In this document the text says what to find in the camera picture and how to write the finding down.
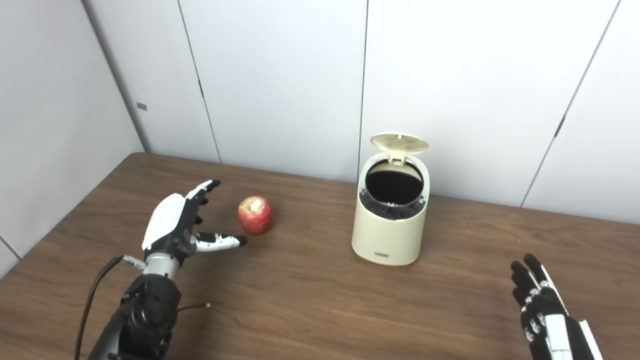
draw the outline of black fingertip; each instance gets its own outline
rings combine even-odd
[[[533,272],[538,282],[548,280],[545,272],[542,270],[542,264],[533,254],[526,254],[524,256],[524,262],[531,269],[531,272]]]
[[[511,263],[511,269],[514,273],[518,274],[518,275],[522,275],[522,276],[529,276],[529,271],[527,270],[526,267],[524,267],[523,264],[521,264],[519,261],[514,261]]]
[[[211,183],[207,185],[207,192],[210,192],[214,188],[217,188],[221,183],[222,182],[220,180],[211,180]]]
[[[531,273],[526,267],[524,267],[523,264],[519,263],[518,261],[514,261],[511,263],[511,269],[513,270],[513,275],[518,279],[518,282],[516,282],[515,280],[514,282],[516,282],[519,288],[524,287],[524,291],[527,292],[531,291],[531,289],[533,288],[537,288],[537,285],[532,279]]]
[[[528,253],[524,256],[524,263],[527,264],[529,267],[542,265],[538,260],[538,258],[533,256],[533,254],[531,253]]]
[[[236,239],[238,239],[238,241],[240,241],[240,246],[246,245],[246,243],[249,242],[249,240],[244,235],[237,235]]]

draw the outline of robotic finger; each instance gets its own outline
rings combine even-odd
[[[242,246],[247,243],[246,236],[216,233],[198,233],[195,236],[196,252],[210,252]]]
[[[513,297],[534,360],[602,360],[585,320],[569,316],[545,267],[532,254],[511,264]]]

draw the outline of wooden table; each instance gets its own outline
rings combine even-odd
[[[607,360],[640,354],[639,226],[433,196],[420,258],[394,268],[351,250],[354,184],[134,154],[0,281],[0,358],[71,359],[98,270],[140,256],[156,204],[209,178],[222,185],[202,231],[241,233],[249,195],[269,199],[275,226],[187,259],[181,304],[212,308],[180,315],[168,359],[530,359],[509,280],[526,252]],[[103,280],[84,356],[136,275],[118,266]]]

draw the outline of white stripe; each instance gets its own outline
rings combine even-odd
[[[583,320],[578,323],[580,324],[580,328],[582,328],[584,339],[587,341],[587,344],[589,345],[589,349],[591,350],[591,355],[593,355],[593,360],[603,360],[602,354],[600,353],[598,344],[596,344],[596,339],[594,339],[593,334],[591,333],[591,328],[589,327],[587,320]]]
[[[549,350],[553,352],[571,351],[571,345],[569,344],[569,335],[566,333],[566,322],[564,320],[564,315],[547,315],[545,316],[545,324],[547,325]]]
[[[529,277],[531,278],[531,281],[533,281],[533,283],[536,285],[536,287],[538,289],[540,289],[540,285],[538,284],[538,281],[536,280],[536,277],[533,276],[533,274],[531,272],[528,272],[528,273],[529,273]]]
[[[202,183],[202,184],[200,184],[200,185],[196,186],[196,188],[195,188],[195,189],[193,189],[193,190],[191,190],[191,191],[187,194],[187,196],[185,196],[185,198],[187,198],[187,199],[191,199],[191,198],[193,198],[193,197],[194,197],[194,196],[195,196],[195,195],[196,195],[200,190],[205,190],[205,191],[206,191],[206,190],[207,190],[207,186],[208,186],[209,184],[211,184],[212,182],[213,182],[213,180],[207,180],[207,181],[205,181],[204,183]]]
[[[554,282],[551,281],[551,276],[549,276],[549,273],[547,272],[547,269],[545,268],[545,265],[540,264],[540,268],[542,269],[542,272],[545,273],[545,277],[547,278],[547,282],[550,283],[551,285],[553,285]]]

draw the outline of panel seam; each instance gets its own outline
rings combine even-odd
[[[2,236],[0,236],[0,241],[7,247],[7,249],[9,249],[9,251],[13,253],[13,255],[15,255],[16,258],[18,258],[18,260],[22,260],[22,257],[18,255],[18,253],[13,249],[13,247],[11,247],[11,245],[9,245],[9,243],[6,242]]]
[[[364,54],[362,56],[362,91],[360,94],[360,130],[358,132],[358,168],[356,169],[356,183],[360,180],[360,156],[362,151],[362,113],[364,111],[364,78],[367,68],[367,32],[369,30],[369,0],[364,21]]]
[[[196,77],[198,78],[198,86],[200,87],[200,94],[202,94],[202,102],[204,102],[204,109],[207,112],[207,120],[209,121],[209,128],[211,129],[211,136],[213,136],[213,144],[216,146],[216,153],[218,159],[222,164],[222,157],[220,156],[220,150],[218,149],[218,141],[216,140],[216,134],[213,131],[213,124],[211,123],[211,116],[209,115],[209,107],[207,105],[207,99],[204,97],[204,90],[202,89],[202,83],[200,82],[200,73],[198,71],[198,64],[196,64],[196,58],[193,56],[193,48],[191,47],[191,38],[189,37],[189,30],[187,29],[187,23],[184,21],[184,14],[182,13],[182,5],[180,0],[178,2],[178,9],[180,10],[180,18],[182,19],[182,25],[184,26],[184,33],[187,35],[187,44],[189,44],[189,52],[191,53],[191,60],[193,61],[193,68],[196,70]]]
[[[589,68],[591,67],[591,64],[593,63],[593,59],[595,58],[596,53],[598,52],[598,49],[600,48],[600,45],[602,44],[602,40],[604,39],[604,36],[607,34],[607,30],[609,30],[609,26],[611,25],[611,22],[613,21],[613,17],[616,15],[616,12],[618,11],[618,7],[620,6],[621,2],[622,2],[622,0],[618,0],[618,2],[616,3],[616,6],[613,8],[613,12],[611,13],[611,16],[609,17],[609,21],[607,21],[607,25],[604,27],[604,30],[602,31],[602,35],[600,35],[600,39],[598,40],[598,43],[596,44],[595,49],[593,49],[593,53],[591,54],[591,58],[589,59],[589,62],[587,63],[587,66],[584,68],[584,72],[582,72],[582,76],[580,77],[580,81],[578,81],[578,85],[575,87],[575,91],[573,92],[573,95],[571,96],[571,99],[569,100],[569,104],[567,104],[566,109],[564,110],[564,115],[562,116],[562,119],[560,119],[560,123],[558,124],[558,127],[556,128],[556,132],[554,133],[553,138],[551,138],[551,141],[549,142],[549,145],[547,146],[547,150],[545,151],[545,155],[542,157],[542,160],[540,161],[540,164],[538,165],[538,168],[536,169],[536,173],[533,175],[533,179],[531,179],[531,183],[529,184],[527,192],[524,194],[524,198],[522,199],[522,202],[520,203],[520,207],[521,208],[524,207],[524,203],[527,201],[529,193],[531,193],[531,189],[533,188],[533,184],[536,182],[536,179],[538,178],[538,174],[540,173],[540,169],[542,169],[542,165],[545,163],[545,160],[547,159],[547,155],[549,154],[549,150],[551,150],[551,146],[553,145],[554,140],[557,138],[558,134],[560,133],[560,129],[564,125],[564,121],[566,120],[566,115],[569,112],[569,109],[571,108],[571,105],[573,104],[573,100],[575,100],[575,96],[578,94],[578,91],[580,90],[580,86],[582,85],[582,82],[584,81],[584,78],[586,77],[587,72],[589,71]]]

